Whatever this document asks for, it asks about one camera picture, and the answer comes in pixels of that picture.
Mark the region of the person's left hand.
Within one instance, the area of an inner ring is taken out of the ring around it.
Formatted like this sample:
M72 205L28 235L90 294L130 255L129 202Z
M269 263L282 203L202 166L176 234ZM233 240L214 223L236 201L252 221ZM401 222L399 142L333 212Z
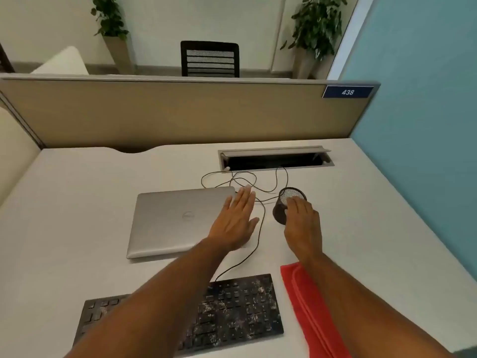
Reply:
M233 197L233 202L231 204L231 209L234 211L232 213L230 220L222 219L222 209L212 224L212 227L209 231L208 236L206 237L206 242L211 243L224 253L229 253L241 248L244 244L248 242L245 240L245 230L247 223L252 219L251 216L248 220L240 218L236 213L236 192ZM254 209L256 201L256 194L251 189L251 212Z

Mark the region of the person's right hand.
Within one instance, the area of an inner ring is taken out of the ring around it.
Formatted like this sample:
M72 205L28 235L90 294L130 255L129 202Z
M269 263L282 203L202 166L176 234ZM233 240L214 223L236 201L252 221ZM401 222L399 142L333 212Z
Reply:
M314 209L313 218L287 218L284 236L302 265L307 265L323 255L320 218Z

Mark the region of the black mesh pen cup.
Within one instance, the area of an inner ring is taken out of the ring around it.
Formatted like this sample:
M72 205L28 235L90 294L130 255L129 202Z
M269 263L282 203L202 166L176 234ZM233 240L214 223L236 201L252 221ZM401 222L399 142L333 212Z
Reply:
M281 189L278 194L278 198L272 210L272 214L275 220L281 225L286 225L287 223L287 212L286 212L288 209L287 200L288 198L293 198L293 197L298 197L300 199L307 200L305 194L299 189L294 187L285 187Z

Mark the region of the person's right forearm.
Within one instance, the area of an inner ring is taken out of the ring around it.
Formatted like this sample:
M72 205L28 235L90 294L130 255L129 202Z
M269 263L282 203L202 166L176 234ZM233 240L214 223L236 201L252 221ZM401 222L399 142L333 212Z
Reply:
M325 254L296 253L353 358L455 358Z

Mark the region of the person's left forearm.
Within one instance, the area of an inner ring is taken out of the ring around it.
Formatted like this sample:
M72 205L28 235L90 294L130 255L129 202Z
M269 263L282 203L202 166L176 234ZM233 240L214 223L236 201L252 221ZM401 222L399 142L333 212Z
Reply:
M108 313L64 358L171 358L231 250L225 238L201 240Z

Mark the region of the silver laptop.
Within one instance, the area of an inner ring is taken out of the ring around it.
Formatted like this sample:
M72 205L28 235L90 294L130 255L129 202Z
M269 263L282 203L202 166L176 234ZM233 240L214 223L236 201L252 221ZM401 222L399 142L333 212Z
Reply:
M126 258L190 250L209 235L232 186L141 193L137 196Z

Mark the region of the red cloth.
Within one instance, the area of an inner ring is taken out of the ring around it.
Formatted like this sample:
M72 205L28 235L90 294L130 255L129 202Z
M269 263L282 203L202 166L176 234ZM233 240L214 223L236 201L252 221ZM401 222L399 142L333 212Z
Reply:
M280 267L283 283L309 348L309 358L352 358L320 294L300 263Z

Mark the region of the black keyboard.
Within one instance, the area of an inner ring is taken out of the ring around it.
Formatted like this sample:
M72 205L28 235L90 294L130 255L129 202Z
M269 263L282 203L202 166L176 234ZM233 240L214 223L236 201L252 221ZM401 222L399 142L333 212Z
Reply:
M271 274L211 282L176 357L284 334Z

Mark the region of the beige desk partition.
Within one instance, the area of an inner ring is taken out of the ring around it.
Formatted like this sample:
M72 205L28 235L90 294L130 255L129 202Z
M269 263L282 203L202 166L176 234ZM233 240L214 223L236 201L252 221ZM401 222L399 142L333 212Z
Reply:
M367 99L324 99L367 85ZM0 100L40 148L143 151L168 144L348 138L378 82L0 74Z

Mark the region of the blue number label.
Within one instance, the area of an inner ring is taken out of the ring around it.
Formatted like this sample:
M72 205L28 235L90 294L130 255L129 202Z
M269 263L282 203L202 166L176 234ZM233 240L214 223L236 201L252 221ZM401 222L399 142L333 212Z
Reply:
M367 99L373 89L367 85L327 85L322 98Z

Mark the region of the black office chair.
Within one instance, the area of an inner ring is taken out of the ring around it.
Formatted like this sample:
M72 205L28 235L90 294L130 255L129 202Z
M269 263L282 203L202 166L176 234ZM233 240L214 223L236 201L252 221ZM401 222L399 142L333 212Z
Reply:
M239 45L217 41L181 41L183 77L240 77Z

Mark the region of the green potted plant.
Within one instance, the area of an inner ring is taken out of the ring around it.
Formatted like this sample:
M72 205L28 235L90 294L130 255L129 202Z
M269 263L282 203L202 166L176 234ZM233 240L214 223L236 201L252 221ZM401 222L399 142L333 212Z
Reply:
M133 51L129 47L125 22L119 0L92 0L91 15L96 17L101 35L119 74L134 75Z
M342 11L347 0L301 0L294 20L293 33L280 50L294 50L293 79L308 79L316 64L335 55L337 39L342 36Z

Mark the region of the beige side partition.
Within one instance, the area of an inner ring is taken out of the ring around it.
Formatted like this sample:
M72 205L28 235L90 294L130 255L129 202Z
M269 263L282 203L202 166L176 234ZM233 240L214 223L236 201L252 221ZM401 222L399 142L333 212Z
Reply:
M16 119L0 106L0 206L40 149Z

